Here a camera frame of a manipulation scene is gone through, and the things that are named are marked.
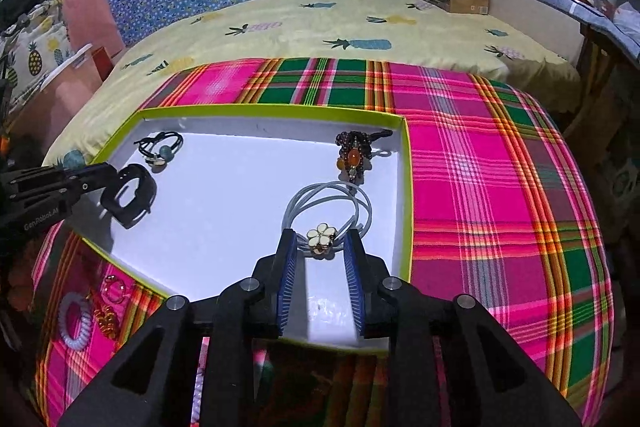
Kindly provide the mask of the yellow-green shallow tray box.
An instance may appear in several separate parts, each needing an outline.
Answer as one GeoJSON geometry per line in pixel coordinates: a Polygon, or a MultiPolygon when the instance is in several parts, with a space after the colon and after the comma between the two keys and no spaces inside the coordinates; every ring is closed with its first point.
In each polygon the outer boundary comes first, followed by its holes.
{"type": "Polygon", "coordinates": [[[320,223],[340,227],[357,216],[369,225],[366,251],[396,277],[408,277],[413,189],[408,124],[366,110],[297,105],[199,105],[142,109],[99,153],[115,168],[141,164],[138,141],[162,131],[181,134],[176,157],[154,174],[151,212],[130,229],[84,196],[70,226],[102,257],[163,296],[213,297],[248,277],[274,253],[294,195],[320,184],[314,207],[295,218],[306,233],[320,223]],[[335,137],[343,131],[390,129],[374,143],[363,191],[371,208],[356,211],[329,188],[338,177],[335,137]]]}

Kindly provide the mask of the yellow pineapple bed sheet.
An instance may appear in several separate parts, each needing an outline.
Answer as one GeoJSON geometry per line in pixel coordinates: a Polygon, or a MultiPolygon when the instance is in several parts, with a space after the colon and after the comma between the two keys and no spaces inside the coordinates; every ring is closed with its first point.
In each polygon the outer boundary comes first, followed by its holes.
{"type": "Polygon", "coordinates": [[[450,14],[422,0],[252,0],[188,16],[134,44],[49,147],[93,158],[171,75],[240,58],[363,58],[470,72],[512,84],[551,112],[574,110],[576,68],[491,15],[450,14]]]}

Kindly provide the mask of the pineapple print pillow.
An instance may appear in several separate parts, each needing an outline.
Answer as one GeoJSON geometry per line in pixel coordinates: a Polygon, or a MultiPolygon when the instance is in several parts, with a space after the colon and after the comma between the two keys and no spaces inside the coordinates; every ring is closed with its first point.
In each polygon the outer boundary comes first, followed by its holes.
{"type": "Polygon", "coordinates": [[[4,78],[10,107],[24,105],[47,77],[75,54],[63,17],[62,0],[43,0],[1,33],[4,78]]]}

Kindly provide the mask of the dark beaded bracelet charm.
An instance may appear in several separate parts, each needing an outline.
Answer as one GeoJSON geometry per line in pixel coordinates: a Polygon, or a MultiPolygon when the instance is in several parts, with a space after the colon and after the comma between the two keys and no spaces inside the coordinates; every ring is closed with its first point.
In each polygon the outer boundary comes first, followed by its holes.
{"type": "Polygon", "coordinates": [[[390,138],[393,131],[383,129],[372,133],[363,131],[343,131],[335,137],[338,147],[336,168],[338,179],[352,184],[361,185],[364,173],[372,168],[371,160],[378,155],[384,155],[384,150],[373,150],[372,144],[378,140],[390,138]]]}

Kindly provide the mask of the black smart wristband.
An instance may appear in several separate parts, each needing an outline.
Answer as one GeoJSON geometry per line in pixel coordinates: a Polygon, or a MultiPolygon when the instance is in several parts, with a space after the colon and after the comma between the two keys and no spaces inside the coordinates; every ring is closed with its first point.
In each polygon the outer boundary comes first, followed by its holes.
{"type": "Polygon", "coordinates": [[[100,203],[122,227],[130,229],[151,212],[156,192],[149,170],[129,164],[104,188],[100,203]]]}

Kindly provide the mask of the folded grey umbrella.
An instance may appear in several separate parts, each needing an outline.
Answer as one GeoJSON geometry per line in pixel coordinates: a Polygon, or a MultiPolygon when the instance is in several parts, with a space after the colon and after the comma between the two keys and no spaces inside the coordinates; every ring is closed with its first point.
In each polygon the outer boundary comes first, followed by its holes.
{"type": "Polygon", "coordinates": [[[588,0],[494,0],[494,11],[567,60],[591,37],[639,61],[639,12],[628,3],[608,14],[588,0]]]}

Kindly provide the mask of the pink plaid tablecloth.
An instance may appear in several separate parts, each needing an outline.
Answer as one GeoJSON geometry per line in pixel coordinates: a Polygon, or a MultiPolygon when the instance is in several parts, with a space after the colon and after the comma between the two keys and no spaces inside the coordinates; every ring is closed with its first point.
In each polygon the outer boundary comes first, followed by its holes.
{"type": "MultiPolygon", "coordinates": [[[[536,98],[422,66],[242,58],[171,75],[101,150],[140,109],[231,104],[404,118],[413,189],[408,279],[435,297],[480,299],[582,423],[597,422],[611,363],[612,283],[585,181],[536,98]]],[[[102,257],[69,223],[44,240],[35,284],[42,327],[35,396],[54,426],[163,295],[102,257]]]]}

